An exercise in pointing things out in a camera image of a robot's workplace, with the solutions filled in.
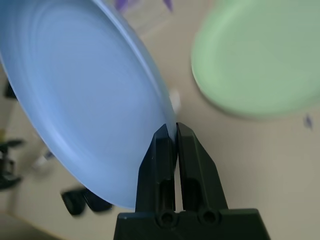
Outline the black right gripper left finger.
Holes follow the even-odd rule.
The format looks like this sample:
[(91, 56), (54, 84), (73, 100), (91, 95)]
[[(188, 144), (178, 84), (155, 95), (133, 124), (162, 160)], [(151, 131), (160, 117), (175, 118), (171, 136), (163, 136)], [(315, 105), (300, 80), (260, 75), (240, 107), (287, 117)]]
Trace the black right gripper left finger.
[(153, 135), (138, 171), (135, 211), (160, 213), (176, 209), (175, 168), (177, 150), (162, 125)]

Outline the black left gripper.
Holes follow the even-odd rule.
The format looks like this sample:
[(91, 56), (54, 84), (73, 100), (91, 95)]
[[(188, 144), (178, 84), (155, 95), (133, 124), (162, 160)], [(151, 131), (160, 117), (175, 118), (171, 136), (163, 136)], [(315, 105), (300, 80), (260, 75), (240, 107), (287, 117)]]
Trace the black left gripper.
[(13, 175), (15, 171), (15, 162), (9, 158), (8, 148), (15, 148), (23, 145), (25, 142), (20, 139), (8, 140), (0, 144), (0, 189), (7, 190), (21, 182), (21, 177), (9, 177), (5, 175)]

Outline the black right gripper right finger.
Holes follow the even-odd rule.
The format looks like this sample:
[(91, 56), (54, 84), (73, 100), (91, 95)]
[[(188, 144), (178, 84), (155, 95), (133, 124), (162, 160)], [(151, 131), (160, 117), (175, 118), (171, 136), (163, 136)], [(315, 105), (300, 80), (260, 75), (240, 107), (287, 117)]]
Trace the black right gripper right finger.
[(185, 211), (228, 208), (216, 164), (194, 131), (177, 123), (177, 150), (182, 204)]

